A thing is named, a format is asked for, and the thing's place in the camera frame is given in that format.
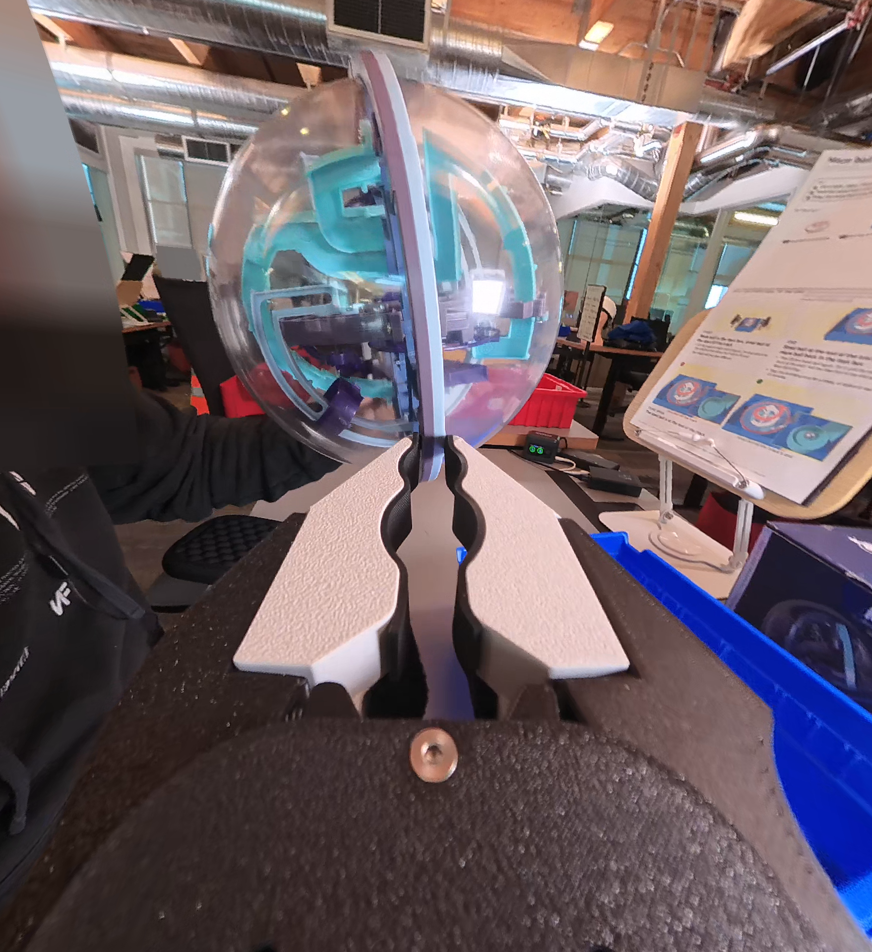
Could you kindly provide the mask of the person's black sweatshirt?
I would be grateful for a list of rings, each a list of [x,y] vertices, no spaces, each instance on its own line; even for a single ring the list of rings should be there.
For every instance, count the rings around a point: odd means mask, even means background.
[[[85,472],[1,473],[0,898],[159,635]]]

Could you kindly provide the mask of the black mesh pad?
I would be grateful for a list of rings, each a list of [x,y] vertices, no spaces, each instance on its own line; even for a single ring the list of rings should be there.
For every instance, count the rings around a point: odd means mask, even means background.
[[[168,548],[162,559],[163,571],[180,581],[213,585],[270,536],[278,524],[245,514],[213,517]]]

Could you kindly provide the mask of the red plastic bin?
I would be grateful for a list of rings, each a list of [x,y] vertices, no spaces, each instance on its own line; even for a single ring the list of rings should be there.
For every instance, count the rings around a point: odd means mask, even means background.
[[[569,429],[586,390],[545,373],[530,397],[509,422],[512,426],[533,429]]]

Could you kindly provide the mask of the clear plastic maze ball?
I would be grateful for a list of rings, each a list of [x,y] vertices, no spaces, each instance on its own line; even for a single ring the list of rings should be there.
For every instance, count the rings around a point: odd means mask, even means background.
[[[241,147],[209,228],[213,314],[237,377],[293,438],[360,464],[404,439],[481,446],[559,335],[549,199],[475,106],[362,53]]]

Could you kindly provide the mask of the printed instruction sheet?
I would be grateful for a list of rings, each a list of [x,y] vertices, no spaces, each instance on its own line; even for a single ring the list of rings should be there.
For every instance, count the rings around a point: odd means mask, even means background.
[[[810,506],[872,440],[872,149],[829,150],[624,417],[752,500]]]

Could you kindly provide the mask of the instruction sheet on stand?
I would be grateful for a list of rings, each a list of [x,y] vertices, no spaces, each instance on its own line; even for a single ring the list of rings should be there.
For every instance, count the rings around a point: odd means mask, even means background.
[[[659,461],[659,505],[641,522],[625,522],[629,539],[644,541],[646,548],[678,568],[702,566],[712,573],[735,578],[744,566],[749,548],[755,506],[770,514],[798,522],[815,522],[837,514],[852,502],[872,480],[872,428],[848,460],[822,487],[813,501],[797,505],[764,489],[723,456],[714,453],[715,442],[690,431],[676,439],[635,423],[635,416],[649,396],[650,387],[661,383],[668,368],[677,363],[683,349],[700,333],[709,310],[698,312],[676,334],[662,354],[655,371],[634,398],[623,417],[624,434],[651,449]],[[672,469],[680,466],[716,487],[729,490],[738,500],[738,512],[731,547],[727,548],[678,515],[672,503]]]

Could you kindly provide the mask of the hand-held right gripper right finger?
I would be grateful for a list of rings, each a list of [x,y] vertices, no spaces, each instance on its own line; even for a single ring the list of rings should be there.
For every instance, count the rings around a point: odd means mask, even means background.
[[[467,677],[499,704],[529,685],[599,679],[630,660],[576,552],[591,538],[480,450],[444,446],[458,568],[452,637]]]

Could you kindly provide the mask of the blue plastic bin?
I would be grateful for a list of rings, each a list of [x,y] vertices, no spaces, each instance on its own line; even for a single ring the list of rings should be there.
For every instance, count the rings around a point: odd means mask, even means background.
[[[770,708],[787,802],[872,939],[872,716],[626,534],[593,539]]]

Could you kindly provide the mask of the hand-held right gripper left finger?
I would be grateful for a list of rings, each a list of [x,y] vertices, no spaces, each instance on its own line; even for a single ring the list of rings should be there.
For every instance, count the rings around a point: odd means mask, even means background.
[[[338,684],[368,715],[419,714],[398,556],[418,469],[418,441],[400,440],[311,505],[236,651],[239,671]]]

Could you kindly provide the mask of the silver ceiling duct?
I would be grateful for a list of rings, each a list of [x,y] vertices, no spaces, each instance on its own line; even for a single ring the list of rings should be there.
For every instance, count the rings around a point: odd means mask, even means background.
[[[108,28],[163,41],[182,40],[225,52],[273,54],[292,62],[347,68],[353,46],[329,43],[323,12],[278,2],[29,2],[33,14],[68,27]],[[476,30],[451,32],[428,54],[388,46],[401,78],[428,83],[468,101],[535,107],[540,113],[671,129],[681,115],[585,90],[569,89],[501,70],[507,48]],[[163,63],[126,54],[46,44],[58,86],[72,96],[99,95],[230,116],[274,113],[302,88],[276,81],[214,73],[198,66]]]

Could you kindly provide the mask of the dark blue cardboard box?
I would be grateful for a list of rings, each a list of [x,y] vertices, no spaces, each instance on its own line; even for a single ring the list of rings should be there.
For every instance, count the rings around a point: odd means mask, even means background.
[[[768,523],[727,604],[872,715],[872,527]]]

